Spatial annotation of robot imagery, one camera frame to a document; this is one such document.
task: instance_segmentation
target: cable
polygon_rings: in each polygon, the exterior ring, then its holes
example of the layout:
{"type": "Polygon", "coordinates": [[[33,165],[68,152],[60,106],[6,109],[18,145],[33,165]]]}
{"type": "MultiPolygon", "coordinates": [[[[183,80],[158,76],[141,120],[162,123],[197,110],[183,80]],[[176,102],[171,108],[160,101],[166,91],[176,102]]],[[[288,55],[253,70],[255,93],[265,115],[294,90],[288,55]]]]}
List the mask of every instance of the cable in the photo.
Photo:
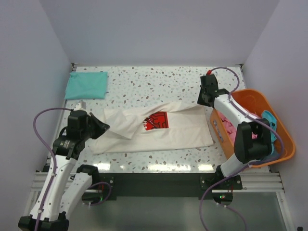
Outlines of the cable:
{"type": "Polygon", "coordinates": [[[98,183],[96,183],[96,184],[91,185],[91,186],[89,187],[89,189],[92,189],[92,188],[94,188],[95,186],[98,186],[98,185],[107,185],[108,188],[109,188],[108,194],[107,194],[107,196],[106,196],[102,201],[100,201],[100,202],[98,202],[98,203],[95,203],[95,204],[91,204],[91,203],[90,203],[89,206],[101,205],[102,203],[104,203],[104,202],[109,198],[109,196],[110,196],[110,194],[111,194],[111,185],[108,184],[107,182],[98,182],[98,183]]]}
{"type": "MultiPolygon", "coordinates": [[[[43,207],[44,207],[44,203],[45,203],[45,200],[46,200],[46,197],[47,197],[47,194],[49,192],[49,189],[51,187],[51,184],[52,184],[52,181],[53,181],[53,178],[54,178],[54,174],[56,172],[56,169],[57,169],[57,162],[56,162],[56,157],[55,157],[55,154],[53,153],[52,149],[50,148],[50,146],[44,141],[44,139],[40,136],[38,130],[37,130],[37,119],[38,117],[47,112],[47,111],[52,111],[52,110],[67,110],[67,111],[72,111],[71,109],[68,109],[68,108],[63,108],[63,107],[53,107],[53,108],[48,108],[48,109],[45,109],[43,111],[41,111],[40,113],[38,113],[34,119],[33,119],[33,130],[36,134],[36,136],[38,137],[38,139],[43,143],[43,145],[48,149],[48,151],[50,152],[51,154],[51,157],[52,157],[52,161],[53,161],[53,170],[52,170],[52,175],[51,175],[51,178],[48,182],[48,185],[47,185],[47,188],[46,188],[46,191],[43,195],[43,198],[42,198],[42,201],[40,203],[40,206],[39,206],[39,210],[42,211],[43,210],[43,207]]],[[[38,217],[37,217],[37,220],[35,222],[35,227],[34,227],[34,231],[38,231],[38,228],[39,228],[39,220],[40,220],[40,216],[41,216],[41,213],[38,213],[38,217]]]]}
{"type": "MultiPolygon", "coordinates": [[[[232,96],[232,93],[235,92],[238,87],[240,86],[240,78],[238,77],[238,75],[233,71],[231,70],[230,68],[227,68],[227,67],[215,67],[213,68],[212,70],[209,70],[206,75],[210,75],[212,73],[212,71],[214,70],[218,70],[218,69],[225,69],[225,70],[228,70],[230,72],[232,72],[234,74],[234,76],[236,77],[237,79],[237,85],[236,87],[229,93],[228,95],[228,98],[229,98],[229,102],[232,104],[232,106],[234,106],[241,114],[243,114],[244,116],[246,116],[248,119],[251,119],[253,121],[255,121],[256,123],[264,126],[265,128],[267,128],[268,130],[270,130],[271,132],[274,133],[274,135],[277,137],[277,139],[279,140],[280,144],[281,144],[281,151],[279,153],[279,155],[271,155],[272,157],[269,158],[269,159],[264,159],[262,161],[254,161],[254,162],[250,162],[250,163],[247,163],[245,166],[243,166],[241,169],[239,169],[238,171],[236,171],[235,173],[231,174],[230,176],[216,182],[215,184],[211,185],[206,191],[205,193],[202,195],[202,198],[201,198],[201,201],[200,201],[200,206],[199,206],[199,216],[200,216],[200,220],[201,220],[201,223],[203,225],[203,227],[205,228],[206,231],[209,231],[208,227],[206,226],[206,223],[203,219],[203,212],[202,212],[202,204],[203,204],[203,200],[205,198],[205,196],[207,195],[207,193],[213,189],[214,187],[216,187],[217,185],[221,184],[222,182],[225,182],[227,180],[229,180],[230,178],[236,176],[237,174],[239,174],[240,172],[244,171],[246,168],[248,168],[250,165],[260,165],[260,164],[263,164],[263,163],[267,163],[267,162],[270,162],[270,161],[274,161],[276,159],[279,159],[280,156],[283,155],[283,152],[284,152],[284,143],[281,139],[281,137],[278,135],[278,133],[272,129],[270,126],[262,123],[261,121],[257,120],[257,119],[254,119],[252,118],[249,113],[246,113],[245,111],[243,111],[241,108],[239,108],[234,102],[233,102],[233,99],[231,98],[232,96]]],[[[237,215],[240,216],[240,218],[242,219],[242,221],[244,222],[244,225],[245,225],[245,231],[248,231],[248,225],[247,225],[247,222],[245,220],[245,218],[239,213],[237,212],[235,209],[231,208],[231,207],[227,207],[229,210],[235,212],[237,215]]]]}

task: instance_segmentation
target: speckled white surface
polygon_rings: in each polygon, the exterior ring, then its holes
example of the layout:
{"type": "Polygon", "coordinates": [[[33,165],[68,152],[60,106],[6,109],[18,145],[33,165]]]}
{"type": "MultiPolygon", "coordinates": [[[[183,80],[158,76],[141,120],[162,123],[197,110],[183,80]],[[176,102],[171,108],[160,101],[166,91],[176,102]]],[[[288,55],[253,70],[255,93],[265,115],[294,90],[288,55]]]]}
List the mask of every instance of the speckled white surface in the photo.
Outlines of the speckled white surface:
{"type": "MultiPolygon", "coordinates": [[[[184,101],[196,103],[200,91],[200,76],[212,67],[77,67],[77,72],[108,72],[108,87],[104,100],[83,100],[87,110],[94,115],[101,113],[103,108],[130,108],[150,106],[161,102],[184,101]]],[[[231,67],[240,77],[239,89],[244,89],[244,80],[239,67],[231,67]]],[[[214,72],[219,86],[232,90],[236,86],[236,78],[226,70],[214,72]]],[[[79,100],[68,100],[66,107],[74,108],[79,100]]],[[[212,109],[206,109],[209,120],[212,109]]],[[[65,112],[61,127],[66,126],[65,112]]],[[[92,155],[87,141],[86,148],[80,154],[76,170],[81,164],[87,163],[98,167],[100,172],[215,172],[215,166],[226,161],[222,148],[209,121],[210,132],[214,145],[172,151],[155,151],[143,153],[105,153],[92,155]]],[[[268,172],[268,167],[249,169],[253,172],[268,172]]]]}

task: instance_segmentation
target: clothing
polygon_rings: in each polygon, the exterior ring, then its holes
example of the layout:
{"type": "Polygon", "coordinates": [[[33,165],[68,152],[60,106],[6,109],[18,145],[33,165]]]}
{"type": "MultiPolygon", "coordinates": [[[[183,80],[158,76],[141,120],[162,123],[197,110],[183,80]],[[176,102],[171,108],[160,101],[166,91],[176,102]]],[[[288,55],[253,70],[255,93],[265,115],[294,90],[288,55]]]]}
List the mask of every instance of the clothing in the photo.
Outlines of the clothing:
{"type": "MultiPolygon", "coordinates": [[[[235,136],[236,136],[236,128],[232,125],[232,123],[224,116],[223,113],[218,111],[218,115],[220,117],[220,119],[222,120],[223,126],[225,127],[230,140],[232,141],[232,143],[234,144],[235,142],[235,136]]],[[[255,139],[257,138],[257,135],[252,133],[252,138],[255,139]]]]}
{"type": "Polygon", "coordinates": [[[107,78],[107,72],[72,72],[66,86],[65,99],[104,99],[107,78]]]}
{"type": "Polygon", "coordinates": [[[127,110],[104,109],[110,129],[95,140],[93,154],[205,147],[213,144],[201,105],[171,102],[127,110]]]}

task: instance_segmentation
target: pink cloth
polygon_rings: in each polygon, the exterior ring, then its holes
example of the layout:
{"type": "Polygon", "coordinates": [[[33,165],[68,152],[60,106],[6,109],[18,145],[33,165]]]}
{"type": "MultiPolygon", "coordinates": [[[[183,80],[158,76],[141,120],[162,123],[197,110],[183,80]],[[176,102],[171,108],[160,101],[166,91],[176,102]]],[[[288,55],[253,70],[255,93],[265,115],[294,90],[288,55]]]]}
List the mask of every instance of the pink cloth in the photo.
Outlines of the pink cloth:
{"type": "MultiPolygon", "coordinates": [[[[235,136],[236,136],[236,128],[232,125],[232,123],[224,116],[223,113],[218,111],[218,115],[220,117],[220,119],[222,120],[223,126],[226,128],[226,131],[232,141],[232,143],[234,144],[235,142],[235,136]]],[[[252,138],[255,139],[257,138],[257,135],[252,133],[252,138]]]]}

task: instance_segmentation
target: teal towel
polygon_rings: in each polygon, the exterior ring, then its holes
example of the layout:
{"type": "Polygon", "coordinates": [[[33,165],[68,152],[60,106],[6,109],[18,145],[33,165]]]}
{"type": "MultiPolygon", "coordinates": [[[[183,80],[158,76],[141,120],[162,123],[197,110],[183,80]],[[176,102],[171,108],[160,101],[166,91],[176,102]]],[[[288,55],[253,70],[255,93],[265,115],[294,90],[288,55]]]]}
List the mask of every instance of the teal towel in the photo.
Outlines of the teal towel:
{"type": "Polygon", "coordinates": [[[65,99],[104,99],[107,88],[107,72],[72,72],[68,80],[65,99]]]}

